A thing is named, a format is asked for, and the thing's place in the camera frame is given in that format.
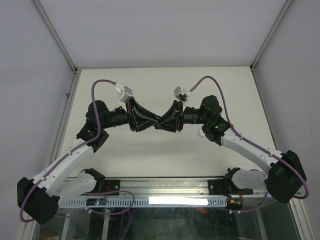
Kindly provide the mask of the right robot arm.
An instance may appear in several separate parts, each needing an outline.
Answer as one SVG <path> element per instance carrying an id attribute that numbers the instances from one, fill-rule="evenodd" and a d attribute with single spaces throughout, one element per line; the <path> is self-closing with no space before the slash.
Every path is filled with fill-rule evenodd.
<path id="1" fill-rule="evenodd" d="M 155 128 L 175 133 L 185 124 L 201 124 L 201 130 L 210 142 L 233 150 L 260 168 L 256 173 L 239 167 L 229 169 L 223 178 L 223 187 L 230 194 L 240 189 L 256 189 L 268 192 L 283 204 L 296 198 L 307 180 L 298 155 L 291 150 L 281 152 L 250 140 L 221 113 L 222 108 L 214 95 L 206 96 L 199 108 L 183 108 L 182 102 L 175 100 Z"/>

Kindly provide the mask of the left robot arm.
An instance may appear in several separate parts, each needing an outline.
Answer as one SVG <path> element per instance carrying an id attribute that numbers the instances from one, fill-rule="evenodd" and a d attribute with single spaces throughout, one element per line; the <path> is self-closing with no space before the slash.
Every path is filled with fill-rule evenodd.
<path id="1" fill-rule="evenodd" d="M 105 176 L 94 168 L 86 169 L 75 180 L 65 179 L 85 160 L 91 158 L 106 142 L 108 128 L 129 125 L 134 132 L 160 123 L 161 117 L 140 106 L 134 97 L 124 107 L 109 111 L 102 100 L 93 100 L 85 115 L 86 121 L 68 150 L 46 169 L 17 183 L 19 217 L 24 223 L 43 225 L 51 220 L 66 202 L 86 193 L 101 194 Z"/>

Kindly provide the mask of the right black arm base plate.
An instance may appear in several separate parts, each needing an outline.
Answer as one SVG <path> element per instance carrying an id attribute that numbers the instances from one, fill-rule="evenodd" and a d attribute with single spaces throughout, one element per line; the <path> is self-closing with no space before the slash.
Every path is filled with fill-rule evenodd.
<path id="1" fill-rule="evenodd" d="M 253 195 L 254 191 L 250 188 L 243 188 L 240 189 L 235 186 L 230 180 L 223 180 L 221 179 L 209 179 L 207 181 L 208 186 L 208 194 L 210 196 L 213 195 L 223 195 L 228 198 L 231 195 Z"/>

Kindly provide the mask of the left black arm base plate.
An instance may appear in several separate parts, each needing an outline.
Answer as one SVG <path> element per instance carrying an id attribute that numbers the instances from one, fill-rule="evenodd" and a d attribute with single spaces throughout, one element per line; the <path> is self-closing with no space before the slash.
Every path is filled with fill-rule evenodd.
<path id="1" fill-rule="evenodd" d="M 118 191 L 121 188 L 121 181 L 119 179 L 104 179 L 99 180 L 94 189 L 90 192 L 83 193 L 84 196 L 118 196 Z"/>

